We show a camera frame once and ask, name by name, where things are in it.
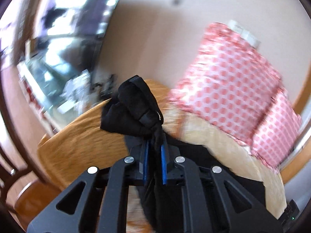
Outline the cream patterned quilt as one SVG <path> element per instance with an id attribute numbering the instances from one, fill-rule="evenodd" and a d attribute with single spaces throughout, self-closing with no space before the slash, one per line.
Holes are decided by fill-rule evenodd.
<path id="1" fill-rule="evenodd" d="M 195 114 L 182 111 L 173 104 L 166 104 L 162 113 L 163 128 L 169 135 L 186 143 L 203 145 L 236 175 L 262 182 L 267 210 L 275 218 L 281 216 L 287 203 L 278 171 L 265 166 L 231 136 Z"/>

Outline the wooden chair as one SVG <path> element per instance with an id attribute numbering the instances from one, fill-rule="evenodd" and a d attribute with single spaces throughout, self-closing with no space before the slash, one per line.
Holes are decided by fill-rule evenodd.
<path id="1" fill-rule="evenodd" d="M 17 167 L 1 149 L 1 205 L 17 220 L 23 232 L 27 231 L 30 222 L 60 193 L 61 190 L 44 180 L 41 173 L 36 174 L 33 163 L 25 162 L 23 167 Z M 28 175 L 35 179 L 23 186 L 14 202 L 11 203 L 8 195 L 12 188 Z"/>

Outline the black pants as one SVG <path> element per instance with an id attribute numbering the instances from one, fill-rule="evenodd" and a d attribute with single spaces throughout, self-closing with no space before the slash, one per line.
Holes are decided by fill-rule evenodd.
<path id="1" fill-rule="evenodd" d="M 99 232 L 125 232 L 128 191 L 137 187 L 156 232 L 280 232 L 261 183 L 237 177 L 206 148 L 162 129 L 164 118 L 140 76 L 123 82 L 102 110 L 102 130 L 124 135 L 129 156 L 109 171 Z"/>

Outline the pink polka dot pillow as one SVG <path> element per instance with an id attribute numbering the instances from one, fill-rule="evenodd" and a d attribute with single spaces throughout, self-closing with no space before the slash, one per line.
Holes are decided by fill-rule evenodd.
<path id="1" fill-rule="evenodd" d="M 287 90 L 279 88 L 252 137 L 252 155 L 276 169 L 289 155 L 302 124 L 292 109 Z"/>
<path id="2" fill-rule="evenodd" d="M 227 25 L 212 23 L 169 100 L 250 145 L 280 84 L 267 59 Z"/>

